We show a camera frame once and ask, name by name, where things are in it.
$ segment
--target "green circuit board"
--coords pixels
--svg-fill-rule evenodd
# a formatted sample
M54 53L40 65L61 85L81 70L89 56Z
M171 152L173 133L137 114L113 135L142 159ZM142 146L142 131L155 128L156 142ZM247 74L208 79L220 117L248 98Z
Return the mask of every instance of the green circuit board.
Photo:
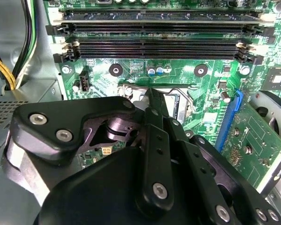
M280 153L281 138L249 103L243 103L222 154L257 189Z
M140 0L136 0L133 3L127 0L111 1L110 4L98 4L96 0L53 0L45 2L47 7L60 7L61 9L70 8L228 8L229 4L222 0L149 0L146 4ZM261 0L248 0L247 8L262 8Z
M183 128L185 131L192 130L195 134L199 134L208 139L212 144L216 143L222 122L224 120L228 104L221 98L221 92L227 92L228 96L233 100L236 89L239 89L243 94L243 102L246 103L250 100L258 90L269 90L275 95L281 97L281 79L279 80L280 86L272 86L273 79L275 78L275 68L281 68L281 14L275 13L274 8L277 3L269 0L250 0L242 1L236 0L238 7L233 9L255 9L263 13L269 13L270 16L275 16L274 24L269 26L275 27L273 37L263 36L243 36L242 34L235 33L215 33L215 34L202 34L202 33L108 33L108 32L76 32L72 33L72 37L79 38L144 38L144 39L192 39L198 38L221 38L224 40L231 40L233 38L246 38L254 43L257 48L262 49L263 62L259 65L252 65L251 63L239 63L236 60L153 60L153 59L78 59L76 62L60 63L59 84L64 93L64 99L80 99L80 98L97 98L106 96L121 95L119 87L122 84L132 83L145 87L179 87L187 89L187 94L193 99L195 107L194 111L187 108L187 114L183 121ZM111 1L110 4L98 4L96 0L52 0L45 1L45 9L48 15L48 20L52 14L52 10L66 11L67 9L213 9L223 8L232 9L228 4L232 1L209 1L209 0L150 0L148 4L142 4L141 0L137 0L131 4L127 0L121 3ZM53 36L54 43L60 43L62 38ZM113 64L119 64L123 68L121 76L112 76L109 68ZM199 65L205 65L208 68L206 75L200 77L195 75L195 68ZM63 67L67 67L67 72L63 72ZM167 68L167 72L154 75L149 74L149 68L162 67ZM249 68L249 73L243 74L244 67ZM90 87L87 91L73 90L73 85L79 80L79 75L82 71L87 71L89 76ZM253 113L253 117L259 120L258 115L254 114L248 105L244 105L238 112L237 117L247 118L248 115ZM246 155L243 151L243 145L236 146L235 137L230 131L226 143L229 145L224 146L224 155L227 160L254 186L257 187L261 182L261 177L266 174L268 164L276 157L272 156L256 157L256 155ZM271 131L271 138L277 144L277 149L280 147L280 139ZM117 150L123 147L124 144L120 143L113 147ZM81 160L84 166L91 165L97 160L105 157L102 150L91 150L81 155ZM256 173L253 172L254 166L261 174L257 178Z

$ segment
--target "chip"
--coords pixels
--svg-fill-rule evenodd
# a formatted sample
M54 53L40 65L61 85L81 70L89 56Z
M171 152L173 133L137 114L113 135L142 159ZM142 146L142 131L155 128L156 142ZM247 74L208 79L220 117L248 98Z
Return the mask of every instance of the chip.
M227 82L226 81L219 81L219 85L217 88L226 88L227 87Z
M225 67L223 72L230 72L231 68L230 67Z
M275 33L275 27L263 27L262 30L263 32L261 35L264 37L271 37Z
M266 80L263 82L262 90L281 90L281 67L269 69Z
M213 103L219 103L219 101L220 101L219 98L214 98L214 99L212 99L212 102L213 102Z
M269 37L266 43L273 44L273 43L275 43L275 40L276 40L276 37Z

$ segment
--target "screw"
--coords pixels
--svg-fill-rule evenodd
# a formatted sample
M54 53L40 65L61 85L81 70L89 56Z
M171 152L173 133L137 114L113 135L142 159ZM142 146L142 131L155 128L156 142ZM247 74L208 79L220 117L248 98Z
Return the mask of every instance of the screw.
M177 120L173 119L172 122L174 125L179 126L179 122Z
M222 207L221 205L217 205L215 210L219 217L226 223L230 221L230 215L224 207Z
M68 65L64 65L62 68L61 68L61 71L64 73L64 74L70 74L72 72L72 68Z
M199 137L198 140L199 140L199 142L200 142L201 144L205 144L205 141L204 141L203 138Z
M133 90L131 87L125 88L125 95L131 96L133 94Z
M166 199L168 196L167 189L161 183L153 184L153 192L160 199Z
M131 102L128 102L128 101L124 101L123 102L124 106L126 106L127 108L131 109L133 106L132 106L132 103Z
M158 116L158 112L155 109L152 109L152 113L156 116Z
M115 74L117 74L117 73L118 73L118 68L114 68L114 69L113 69L113 72L114 72Z
M191 138L192 136L194 136L194 132L192 130L186 130L185 135L186 137Z
M29 120L34 125L44 125L48 121L44 115L38 113L32 114Z
M256 212L263 221L267 221L266 215L260 209L256 209Z
M270 214L271 218L274 220L274 221L279 221L279 218L278 216L276 215L276 213L274 213L274 211L272 210L267 210L268 213Z
M147 4L150 0L140 0L142 4Z
M241 75L248 75L250 73L250 67L248 66L243 66L240 68L239 72Z
M68 130L59 130L56 132L56 137L62 142L69 142L70 140L72 140L73 135Z

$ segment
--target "motherboard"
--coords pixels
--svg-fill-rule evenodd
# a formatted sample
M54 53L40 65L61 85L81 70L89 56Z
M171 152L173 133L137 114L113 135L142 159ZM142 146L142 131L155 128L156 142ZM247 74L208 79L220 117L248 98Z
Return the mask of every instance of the motherboard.
M252 95L268 90L281 98L281 1L47 0L44 6L64 99L133 102L149 87L163 91L187 136L204 136L257 188L281 139L262 129L274 154L261 160L254 151L246 159L245 142L231 147L238 136L230 111L237 106L238 123L255 128L253 120L265 122L248 104ZM124 145L83 153L83 167Z

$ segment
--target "black memory slot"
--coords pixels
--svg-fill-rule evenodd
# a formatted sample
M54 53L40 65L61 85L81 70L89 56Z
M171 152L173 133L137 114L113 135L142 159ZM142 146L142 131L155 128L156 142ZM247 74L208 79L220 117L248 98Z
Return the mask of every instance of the black memory slot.
M81 52L88 49L102 49L102 50L113 50L117 49L118 51L125 50L125 49L157 49L157 50L176 50L181 49L181 51L185 49L189 50L209 50L211 47L206 45L193 45L193 46L185 46L185 45L80 45L79 49ZM222 45L213 45L213 49L221 49L224 48L228 51L236 50L236 46L222 46Z
M200 15L200 14L229 14L229 15L245 15L245 14L256 14L254 10L251 9L213 9L213 10L171 10L171 9L60 9L61 12L64 12L65 15L73 15L73 14L91 14L91 13L101 13L101 14L135 14L135 13L142 13L142 14L193 14L193 15Z
M216 55L227 55L237 52L236 49L233 51L209 51L209 50L190 50L190 49L167 49L167 50L148 50L148 49L83 49L80 50L81 55L92 55L92 54L105 54L105 55L190 55L190 54L197 54L197 55L204 55L204 54L216 54Z
M241 38L205 38L205 39L92 39L92 38L69 38L68 43L78 42L80 45L236 45L242 42Z
M226 24L226 23L122 23L110 24L108 22L97 24L88 22L77 22L65 24L70 33L204 33L204 34L239 34L243 32L243 24Z
M139 54L139 55L118 55L118 54L88 54L82 55L81 59L159 59L159 60L234 60L234 56L231 54L227 55L216 55L216 54L193 54L190 55L175 55L175 54L168 54L168 55L146 55L146 54Z

